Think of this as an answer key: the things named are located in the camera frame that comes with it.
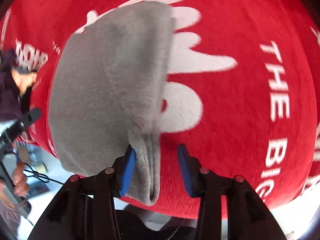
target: red tablecloth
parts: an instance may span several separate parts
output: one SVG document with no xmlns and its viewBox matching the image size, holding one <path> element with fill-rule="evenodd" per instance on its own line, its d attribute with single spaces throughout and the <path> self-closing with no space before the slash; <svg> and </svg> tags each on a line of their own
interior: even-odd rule
<svg viewBox="0 0 320 240">
<path fill-rule="evenodd" d="M 86 22 L 140 1 L 16 0 L 2 19 L 1 45 L 16 48 L 20 66 L 40 68 L 31 107 L 43 115 L 30 134 L 53 155 L 47 111 L 66 41 Z M 270 208 L 296 198 L 310 172 L 317 125 L 311 72 L 320 48 L 310 16 L 298 0 L 156 1 L 170 4 L 176 18 L 160 119 L 160 197 L 152 207 L 125 201 L 197 217 L 199 200 L 187 196 L 178 168 L 179 143 L 217 174 L 245 176 Z"/>
</svg>

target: black cable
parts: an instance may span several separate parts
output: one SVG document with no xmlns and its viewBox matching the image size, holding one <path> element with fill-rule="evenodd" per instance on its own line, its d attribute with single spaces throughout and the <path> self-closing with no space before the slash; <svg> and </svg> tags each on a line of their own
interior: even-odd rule
<svg viewBox="0 0 320 240">
<path fill-rule="evenodd" d="M 169 238 L 167 240 L 170 240 L 174 234 L 178 231 L 178 229 L 181 227 L 182 223 L 184 222 L 185 218 L 180 222 L 180 224 L 178 225 L 178 227 L 176 228 L 176 230 L 173 231 L 173 233 L 169 236 Z"/>
<path fill-rule="evenodd" d="M 61 183 L 60 181 L 57 181 L 55 179 L 50 179 L 47 175 L 35 171 L 28 163 L 24 163 L 24 165 L 27 165 L 31 169 L 31 171 L 29 171 L 29 170 L 24 170 L 24 171 L 30 172 L 33 174 L 33 175 L 27 176 L 27 178 L 34 177 L 36 179 L 39 179 L 39 181 L 41 181 L 43 183 L 49 183 L 49 181 L 53 181 L 55 183 L 59 183 L 61 185 L 64 185 L 64 183 Z"/>
</svg>

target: silver rivet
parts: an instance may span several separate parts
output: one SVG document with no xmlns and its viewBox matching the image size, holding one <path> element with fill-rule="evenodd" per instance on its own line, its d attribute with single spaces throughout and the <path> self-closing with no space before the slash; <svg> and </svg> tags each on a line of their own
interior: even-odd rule
<svg viewBox="0 0 320 240">
<path fill-rule="evenodd" d="M 106 169 L 104 170 L 104 172 L 105 172 L 106 174 L 112 174 L 112 173 L 115 172 L 115 169 L 112 168 L 112 167 L 109 167 L 109 168 L 106 168 Z"/>
<path fill-rule="evenodd" d="M 244 182 L 244 177 L 242 177 L 241 175 L 236 175 L 234 177 L 234 179 L 237 181 L 237 182 Z"/>
<path fill-rule="evenodd" d="M 210 170 L 209 170 L 208 168 L 201 167 L 201 168 L 200 168 L 200 172 L 201 172 L 202 174 L 208 174 L 208 173 L 210 172 Z"/>
<path fill-rule="evenodd" d="M 72 176 L 69 178 L 69 180 L 70 180 L 71 182 L 75 182 L 75 181 L 77 181 L 78 179 L 80 179 L 80 177 L 79 177 L 78 175 L 72 175 Z"/>
</svg>

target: red fabric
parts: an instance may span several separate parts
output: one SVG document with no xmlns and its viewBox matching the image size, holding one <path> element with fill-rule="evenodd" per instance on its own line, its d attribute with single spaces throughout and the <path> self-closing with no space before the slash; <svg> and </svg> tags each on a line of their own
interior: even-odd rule
<svg viewBox="0 0 320 240">
<path fill-rule="evenodd" d="M 29 43 L 39 49 L 39 53 L 48 54 L 48 61 L 39 70 L 31 98 L 31 106 L 41 108 L 43 115 L 30 134 L 55 156 L 47 111 L 58 53 L 69 36 L 85 24 L 89 11 L 96 10 L 101 15 L 127 1 L 16 0 L 11 6 L 4 46 L 16 47 L 18 40 L 22 41 L 23 48 Z M 285 204 L 301 193 L 313 158 L 316 95 L 301 33 L 287 12 L 290 1 L 182 0 L 171 4 L 173 7 L 194 8 L 200 16 L 188 27 L 177 30 L 174 37 L 182 39 L 177 43 L 180 45 L 178 52 L 186 53 L 177 59 L 181 63 L 180 72 L 168 75 L 172 93 L 164 98 L 167 102 L 164 114 L 175 106 L 172 96 L 178 95 L 186 108 L 191 109 L 191 115 L 175 108 L 175 114 L 169 117 L 178 119 L 181 113 L 188 124 L 197 113 L 199 120 L 185 129 L 163 127 L 161 187 L 157 203 L 146 207 L 129 198 L 124 198 L 125 201 L 168 215 L 197 217 L 199 200 L 187 196 L 180 176 L 176 157 L 179 143 L 186 143 L 192 156 L 219 175 L 233 177 L 242 174 L 254 188 L 265 181 L 274 183 L 268 195 L 270 186 L 258 190 L 270 208 Z M 201 39 L 197 41 L 192 33 Z M 271 41 L 277 44 L 282 62 L 274 53 L 260 48 L 261 44 L 271 46 Z M 232 57 L 236 66 L 225 71 L 191 73 L 186 70 L 190 62 L 199 68 L 208 67 L 211 55 Z M 288 91 L 270 88 L 268 81 L 275 76 L 265 64 L 283 66 L 285 74 L 280 74 L 280 78 L 287 83 Z M 284 116 L 279 118 L 276 110 L 274 122 L 270 113 L 271 93 L 288 94 L 290 99 L 289 115 L 284 107 Z M 287 140 L 284 158 L 267 167 L 268 145 L 278 139 Z M 264 171 L 279 171 L 279 168 L 278 175 L 261 178 Z"/>
</svg>

